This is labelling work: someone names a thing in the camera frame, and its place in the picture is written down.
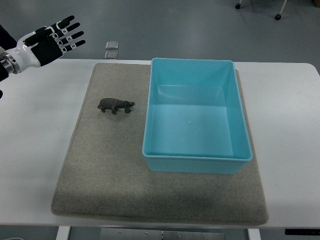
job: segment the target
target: gray mat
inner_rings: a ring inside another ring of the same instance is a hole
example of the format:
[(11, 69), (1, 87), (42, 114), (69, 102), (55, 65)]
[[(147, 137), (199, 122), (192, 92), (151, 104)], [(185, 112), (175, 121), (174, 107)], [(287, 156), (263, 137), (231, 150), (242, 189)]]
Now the gray mat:
[[(234, 175), (148, 170), (142, 143), (149, 80), (149, 65), (99, 63), (94, 67), (52, 212), (148, 223), (266, 223), (268, 213), (255, 154)], [(102, 113), (97, 108), (102, 98), (135, 105), (129, 114), (123, 109), (117, 115), (110, 110)]]

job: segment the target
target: hippopotamus figurine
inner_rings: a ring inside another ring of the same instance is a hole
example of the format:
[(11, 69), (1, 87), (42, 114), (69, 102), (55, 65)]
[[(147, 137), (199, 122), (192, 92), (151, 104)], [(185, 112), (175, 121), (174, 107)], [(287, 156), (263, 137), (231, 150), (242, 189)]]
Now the hippopotamus figurine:
[(124, 109), (126, 114), (130, 113), (131, 110), (129, 107), (135, 105), (133, 101), (122, 101), (115, 98), (103, 98), (101, 99), (98, 109), (101, 109), (101, 112), (105, 113), (106, 109), (111, 109), (112, 114), (117, 114), (118, 109)]

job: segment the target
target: gray floor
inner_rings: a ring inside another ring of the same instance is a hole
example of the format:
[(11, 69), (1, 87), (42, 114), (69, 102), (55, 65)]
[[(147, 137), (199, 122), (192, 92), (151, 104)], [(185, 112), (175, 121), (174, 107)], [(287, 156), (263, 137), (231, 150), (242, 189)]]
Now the gray floor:
[(2, 0), (0, 24), (19, 39), (69, 15), (86, 44), (69, 59), (103, 59), (107, 41), (118, 59), (228, 59), (310, 63), (320, 72), (320, 8), (311, 0)]

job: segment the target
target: white table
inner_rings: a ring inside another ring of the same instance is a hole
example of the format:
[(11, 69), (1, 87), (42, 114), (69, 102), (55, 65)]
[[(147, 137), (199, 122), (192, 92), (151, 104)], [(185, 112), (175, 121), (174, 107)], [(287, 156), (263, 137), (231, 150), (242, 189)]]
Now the white table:
[[(58, 176), (96, 63), (150, 61), (58, 59), (11, 74), (0, 83), (4, 93), (0, 100), (0, 224), (194, 227), (51, 213)], [(269, 213), (268, 222), (259, 228), (320, 228), (318, 72), (306, 63), (236, 62), (235, 67)]]

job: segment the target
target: black and white robotic hand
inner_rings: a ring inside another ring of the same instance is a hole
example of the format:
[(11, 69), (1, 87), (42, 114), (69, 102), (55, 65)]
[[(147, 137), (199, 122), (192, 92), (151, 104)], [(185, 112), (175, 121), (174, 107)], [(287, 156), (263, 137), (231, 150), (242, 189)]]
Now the black and white robotic hand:
[(51, 26), (43, 26), (20, 38), (15, 48), (1, 53), (0, 82), (8, 78), (11, 73), (19, 74), (29, 67), (42, 67), (83, 45), (85, 40), (70, 43), (84, 34), (83, 31), (79, 31), (69, 35), (72, 30), (80, 26), (78, 22), (70, 25), (74, 18), (69, 16)]

